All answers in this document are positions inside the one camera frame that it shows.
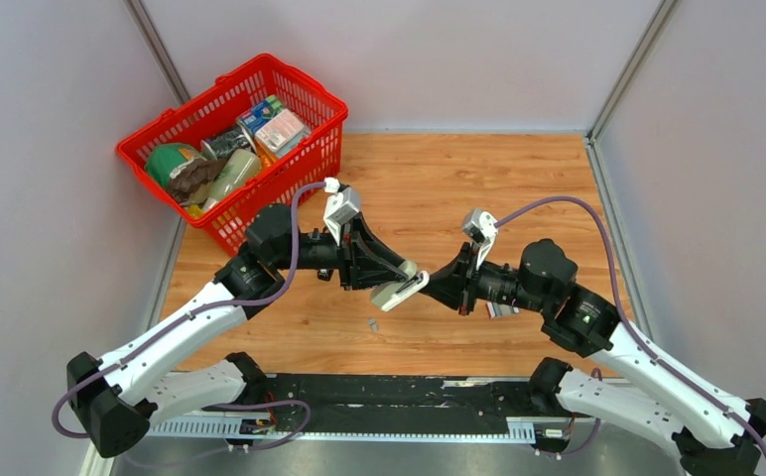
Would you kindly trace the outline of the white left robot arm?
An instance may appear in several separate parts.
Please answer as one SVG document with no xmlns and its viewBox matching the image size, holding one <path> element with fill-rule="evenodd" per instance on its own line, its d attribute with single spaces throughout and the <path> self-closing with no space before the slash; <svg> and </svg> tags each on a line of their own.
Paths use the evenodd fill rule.
<svg viewBox="0 0 766 476">
<path fill-rule="evenodd" d="M 154 425 L 194 410 L 229 403 L 246 412 L 259 408 L 266 386 L 246 354 L 199 371 L 182 373 L 178 366 L 280 299 L 297 271 L 337 274 L 344 289 L 371 291 L 383 311 L 428 284 L 429 274 L 381 243 L 355 204 L 332 199 L 324 222 L 324 229 L 304 233 L 295 206 L 265 206 L 237 253 L 188 303 L 101 357 L 83 352 L 68 362 L 63 404 L 99 455 L 120 455 Z"/>
</svg>

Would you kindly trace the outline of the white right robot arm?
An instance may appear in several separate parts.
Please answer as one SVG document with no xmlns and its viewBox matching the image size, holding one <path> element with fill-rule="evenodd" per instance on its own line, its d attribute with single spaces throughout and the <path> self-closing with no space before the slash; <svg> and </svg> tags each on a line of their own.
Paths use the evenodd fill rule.
<svg viewBox="0 0 766 476">
<path fill-rule="evenodd" d="M 766 401 L 733 396 L 676 362 L 612 302 L 577 284 L 576 263 L 553 240 L 527 245 L 518 268 L 483 261 L 480 252 L 463 243 L 450 263 L 424 275 L 422 294 L 461 315 L 479 299 L 535 311 L 553 343 L 640 391 L 609 387 L 546 357 L 530 377 L 536 412 L 563 410 L 618 425 L 677 456 L 688 475 L 753 475 L 766 463 Z"/>
</svg>

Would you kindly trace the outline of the black stapler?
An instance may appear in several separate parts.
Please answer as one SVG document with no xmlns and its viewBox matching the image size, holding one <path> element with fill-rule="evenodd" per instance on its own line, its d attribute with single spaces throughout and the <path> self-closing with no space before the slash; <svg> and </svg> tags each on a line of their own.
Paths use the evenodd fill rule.
<svg viewBox="0 0 766 476">
<path fill-rule="evenodd" d="M 332 279 L 333 269 L 320 269 L 317 271 L 317 278 L 320 281 L 329 282 Z"/>
</svg>

